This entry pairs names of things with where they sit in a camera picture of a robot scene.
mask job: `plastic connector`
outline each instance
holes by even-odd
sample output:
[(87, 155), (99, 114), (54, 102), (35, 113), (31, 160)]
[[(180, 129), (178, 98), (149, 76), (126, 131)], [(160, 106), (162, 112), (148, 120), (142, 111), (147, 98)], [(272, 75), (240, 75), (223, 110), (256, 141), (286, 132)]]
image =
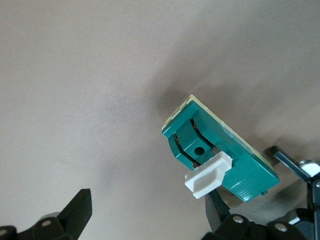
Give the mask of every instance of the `plastic connector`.
[(232, 158), (221, 151), (186, 175), (184, 184), (193, 192), (193, 196), (199, 199), (220, 187), (226, 172), (231, 168)]

